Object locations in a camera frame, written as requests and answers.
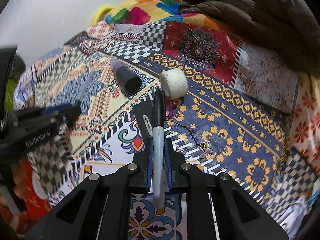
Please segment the purple black spray bottle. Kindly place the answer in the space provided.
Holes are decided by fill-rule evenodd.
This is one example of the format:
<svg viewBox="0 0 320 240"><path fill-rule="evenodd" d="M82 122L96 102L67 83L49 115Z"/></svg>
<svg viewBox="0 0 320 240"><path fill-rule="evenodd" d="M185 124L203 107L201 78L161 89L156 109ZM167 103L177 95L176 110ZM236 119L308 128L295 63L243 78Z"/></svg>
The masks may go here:
<svg viewBox="0 0 320 240"><path fill-rule="evenodd" d="M136 93L140 90L141 79L125 63L113 60L111 66L116 78L127 92Z"/></svg>

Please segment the black grey marker pen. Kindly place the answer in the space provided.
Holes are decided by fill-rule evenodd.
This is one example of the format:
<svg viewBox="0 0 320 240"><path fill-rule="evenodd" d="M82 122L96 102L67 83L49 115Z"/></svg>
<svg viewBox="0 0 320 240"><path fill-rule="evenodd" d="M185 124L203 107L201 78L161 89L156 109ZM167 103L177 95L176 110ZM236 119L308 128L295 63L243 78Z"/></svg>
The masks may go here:
<svg viewBox="0 0 320 240"><path fill-rule="evenodd" d="M164 206L163 181L163 147L164 147L164 98L163 92L157 88L152 108L152 140L153 140L153 201L157 208Z"/></svg>

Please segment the white bandage tape roll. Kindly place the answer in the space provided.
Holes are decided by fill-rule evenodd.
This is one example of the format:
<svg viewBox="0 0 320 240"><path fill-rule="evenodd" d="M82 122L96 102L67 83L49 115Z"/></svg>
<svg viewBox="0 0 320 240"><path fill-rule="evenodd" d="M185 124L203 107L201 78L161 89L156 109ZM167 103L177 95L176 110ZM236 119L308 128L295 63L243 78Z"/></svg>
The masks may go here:
<svg viewBox="0 0 320 240"><path fill-rule="evenodd" d="M181 69L175 68L161 72L159 81L168 100L184 97L188 92L188 80Z"/></svg>

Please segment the pink charm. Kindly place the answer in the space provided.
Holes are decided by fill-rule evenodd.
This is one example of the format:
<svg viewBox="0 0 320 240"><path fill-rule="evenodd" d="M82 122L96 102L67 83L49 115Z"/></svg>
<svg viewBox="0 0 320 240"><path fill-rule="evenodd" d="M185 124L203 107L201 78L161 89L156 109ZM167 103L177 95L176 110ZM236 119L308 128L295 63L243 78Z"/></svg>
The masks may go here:
<svg viewBox="0 0 320 240"><path fill-rule="evenodd" d="M199 159L204 159L208 157L209 155L213 154L213 149L211 148L210 144L207 142L202 142L198 139L196 135L195 128L192 128L191 126L187 126L184 124L181 124L179 121L174 119L174 110L178 107L178 102L176 100L167 100L165 99L165 116L167 121L172 122L174 124L177 124L178 126L186 129L192 139L194 140L195 144L201 149L202 153L199 156Z"/></svg>

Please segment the yellow foam tube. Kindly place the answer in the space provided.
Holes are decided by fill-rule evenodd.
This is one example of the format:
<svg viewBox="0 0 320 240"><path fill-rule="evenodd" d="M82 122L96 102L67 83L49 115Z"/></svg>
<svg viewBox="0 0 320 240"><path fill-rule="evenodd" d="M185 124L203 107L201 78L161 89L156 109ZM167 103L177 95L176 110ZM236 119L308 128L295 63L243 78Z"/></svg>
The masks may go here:
<svg viewBox="0 0 320 240"><path fill-rule="evenodd" d="M93 16L93 20L91 22L91 25L96 25L100 21L103 20L103 18L114 8L112 5L103 5L99 7L95 15Z"/></svg>

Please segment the patchwork patterned bedspread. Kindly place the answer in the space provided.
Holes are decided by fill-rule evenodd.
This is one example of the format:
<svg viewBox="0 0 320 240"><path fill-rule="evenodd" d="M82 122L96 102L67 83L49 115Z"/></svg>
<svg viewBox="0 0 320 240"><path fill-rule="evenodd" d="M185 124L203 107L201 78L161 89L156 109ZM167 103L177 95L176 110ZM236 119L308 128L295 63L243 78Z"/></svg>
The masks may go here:
<svg viewBox="0 0 320 240"><path fill-rule="evenodd" d="M129 93L111 62L142 81ZM213 154L167 121L166 135L203 172L226 171L283 227L304 236L319 206L319 89L270 50L213 28L176 21L143 25L100 22L28 67L14 91L16 108L74 101L89 73L81 116L70 133L72 174L49 197L55 206L90 173L108 174L144 149L133 106L150 100L157 75L181 69L188 93L174 119L195 128Z"/></svg>

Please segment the colourful block fleece blanket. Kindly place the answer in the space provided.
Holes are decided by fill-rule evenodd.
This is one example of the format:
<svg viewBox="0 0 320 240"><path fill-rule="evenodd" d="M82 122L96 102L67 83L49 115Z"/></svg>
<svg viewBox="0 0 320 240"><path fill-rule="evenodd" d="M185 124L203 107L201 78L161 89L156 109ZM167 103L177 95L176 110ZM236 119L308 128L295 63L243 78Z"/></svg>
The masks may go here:
<svg viewBox="0 0 320 240"><path fill-rule="evenodd" d="M105 17L107 23L146 24L158 20L176 21L227 31L221 21L199 13L182 14L179 0L125 0L114 7Z"/></svg>

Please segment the brown puffer jacket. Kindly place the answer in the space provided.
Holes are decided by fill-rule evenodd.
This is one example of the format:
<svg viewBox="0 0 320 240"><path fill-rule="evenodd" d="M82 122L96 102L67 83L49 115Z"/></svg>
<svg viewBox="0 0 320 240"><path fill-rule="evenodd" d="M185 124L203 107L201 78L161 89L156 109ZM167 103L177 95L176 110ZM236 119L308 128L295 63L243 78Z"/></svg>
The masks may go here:
<svg viewBox="0 0 320 240"><path fill-rule="evenodd" d="M304 0L180 0L179 10L225 22L290 68L319 76L319 23Z"/></svg>

